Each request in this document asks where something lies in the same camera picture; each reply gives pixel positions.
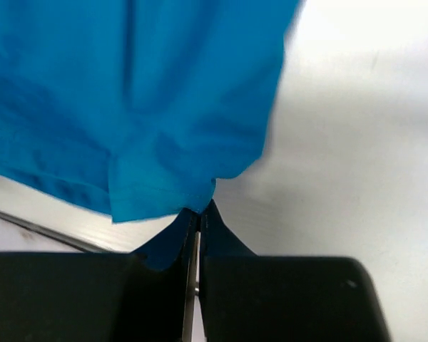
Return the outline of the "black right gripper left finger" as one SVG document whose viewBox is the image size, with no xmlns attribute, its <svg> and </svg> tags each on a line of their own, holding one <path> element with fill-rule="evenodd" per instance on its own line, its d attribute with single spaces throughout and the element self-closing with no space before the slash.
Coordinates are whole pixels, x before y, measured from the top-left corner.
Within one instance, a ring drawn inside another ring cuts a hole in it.
<svg viewBox="0 0 428 342">
<path fill-rule="evenodd" d="M 197 217 L 129 253 L 0 252 L 0 341 L 190 341 Z"/>
</svg>

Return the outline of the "blue t shirt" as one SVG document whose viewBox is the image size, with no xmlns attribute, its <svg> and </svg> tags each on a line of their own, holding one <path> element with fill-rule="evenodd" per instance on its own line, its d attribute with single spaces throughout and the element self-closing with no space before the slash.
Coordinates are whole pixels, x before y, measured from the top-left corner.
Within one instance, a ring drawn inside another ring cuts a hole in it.
<svg viewBox="0 0 428 342">
<path fill-rule="evenodd" d="M 0 1 L 0 175 L 131 222 L 260 158 L 298 1 Z"/>
</svg>

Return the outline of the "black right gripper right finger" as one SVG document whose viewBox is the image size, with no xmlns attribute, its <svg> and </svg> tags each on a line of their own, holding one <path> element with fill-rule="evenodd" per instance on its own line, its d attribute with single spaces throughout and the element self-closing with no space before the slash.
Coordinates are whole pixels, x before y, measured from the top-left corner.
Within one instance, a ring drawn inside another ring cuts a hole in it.
<svg viewBox="0 0 428 342">
<path fill-rule="evenodd" d="M 259 256 L 211 202 L 200 217 L 200 304 L 208 341 L 389 341 L 356 259 Z"/>
</svg>

